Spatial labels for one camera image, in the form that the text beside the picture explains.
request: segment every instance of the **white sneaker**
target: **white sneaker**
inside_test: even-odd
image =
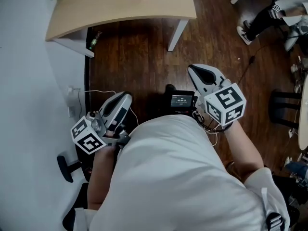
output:
[[[243,28],[241,28],[240,26],[238,26],[236,28],[238,35],[240,35],[240,37],[242,38],[242,40],[245,42],[246,45],[250,45],[252,41],[250,41],[247,36],[246,36],[246,32]]]
[[[287,164],[289,164],[290,162],[292,161],[292,158],[291,157],[287,157],[286,158],[286,160],[285,160],[285,162],[284,162],[284,167],[287,165]]]

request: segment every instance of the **black strap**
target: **black strap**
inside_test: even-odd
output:
[[[266,224],[268,226],[268,231],[283,231],[284,230],[284,220],[279,213],[272,212],[266,218]]]

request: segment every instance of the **cable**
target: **cable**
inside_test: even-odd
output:
[[[248,65],[247,65],[247,67],[245,68],[245,70],[244,70],[244,72],[243,72],[243,74],[242,74],[240,80],[237,82],[238,85],[241,83],[242,79],[243,79],[244,76],[246,75],[246,72],[247,72],[247,70],[249,69],[249,67],[255,62],[257,53],[258,53],[261,49],[263,49],[264,47],[271,46],[271,45],[275,45],[275,44],[277,44],[277,43],[278,43],[278,42],[266,44],[266,45],[263,45],[262,47],[260,47],[259,49],[257,49],[257,51],[255,52],[255,54],[249,58]]]
[[[107,91],[101,91],[101,90],[82,90],[82,92],[93,92],[93,91],[97,91],[97,92],[101,92],[101,93],[113,92],[114,94],[116,94],[116,92],[114,90],[107,90]]]
[[[210,124],[208,124],[208,126],[210,126],[212,124],[212,122],[214,121],[214,119],[211,120]]]
[[[217,142],[218,142],[218,136],[217,136],[217,133],[215,133],[215,135],[216,135],[216,142],[215,142],[215,144],[212,144],[213,146],[217,145]]]
[[[129,108],[130,108],[130,111],[135,115],[136,120],[137,120],[137,126],[139,126],[138,117],[137,117],[136,114],[133,112],[133,110],[131,109],[131,107],[129,107]]]
[[[116,92],[115,92],[114,90],[107,90],[107,91],[102,91],[102,90],[80,90],[80,88],[78,88],[78,89],[73,89],[73,90],[78,90],[78,100],[79,100],[79,104],[80,104],[79,119],[80,119],[81,112],[82,112],[82,105],[81,105],[80,97],[79,97],[79,93],[80,93],[80,92],[93,92],[93,91],[97,91],[97,92],[101,92],[101,93],[113,92],[114,94],[116,94]],[[133,112],[133,110],[131,109],[131,107],[129,107],[129,109],[131,110],[131,112],[132,112],[132,113],[134,114],[134,116],[136,117],[137,126],[139,126],[138,117],[137,117],[136,114]]]
[[[209,132],[209,131],[205,131],[206,133],[208,133],[208,134],[212,134],[212,135],[215,135],[215,134],[217,134],[217,132],[215,132],[215,133],[211,133],[211,132]]]
[[[81,112],[82,112],[82,105],[81,105],[81,101],[80,101],[80,97],[79,97],[80,88],[79,89],[74,89],[74,90],[78,90],[78,101],[79,101],[79,105],[80,105],[79,119],[80,119]]]
[[[196,111],[196,110],[193,111],[192,117],[195,119],[195,121],[196,121],[203,129],[207,129],[207,130],[208,130],[207,132],[209,132],[209,131],[214,132],[214,133],[224,132],[224,131],[226,131],[227,129],[229,129],[229,128],[231,127],[231,125],[232,125],[232,122],[231,122],[231,123],[229,123],[225,128],[223,128],[223,129],[221,129],[221,130],[216,130],[217,126],[216,126],[216,128],[210,128],[209,126],[207,126],[207,125],[204,124],[204,117],[203,117],[198,111]]]

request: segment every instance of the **person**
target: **person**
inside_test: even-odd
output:
[[[237,26],[236,30],[245,44],[251,42],[270,26],[295,25],[301,20],[307,20],[308,0],[279,0],[263,9],[251,24],[244,21],[245,30]]]
[[[299,176],[302,180],[308,181],[308,166],[303,162],[293,162],[291,157],[287,157],[284,167],[293,174]]]
[[[285,201],[260,153],[238,121],[224,133],[242,182],[227,173],[203,128],[187,115],[166,115],[136,127],[114,170],[114,149],[97,151],[84,227],[260,231],[268,230],[267,216],[275,212],[283,220],[279,230],[288,230]]]

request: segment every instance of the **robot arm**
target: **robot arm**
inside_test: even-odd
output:
[[[188,74],[201,95],[203,110],[219,124],[228,125],[244,115],[244,95],[237,84],[231,84],[217,68],[192,64]]]
[[[73,142],[87,154],[105,146],[126,145],[130,137],[124,130],[123,120],[131,102],[128,92],[120,92],[107,99],[99,112],[88,112],[71,129]]]
[[[308,34],[308,19],[303,18],[299,23],[290,27],[291,32],[289,33],[285,43],[284,49],[289,51],[295,45],[296,41],[300,36]]]

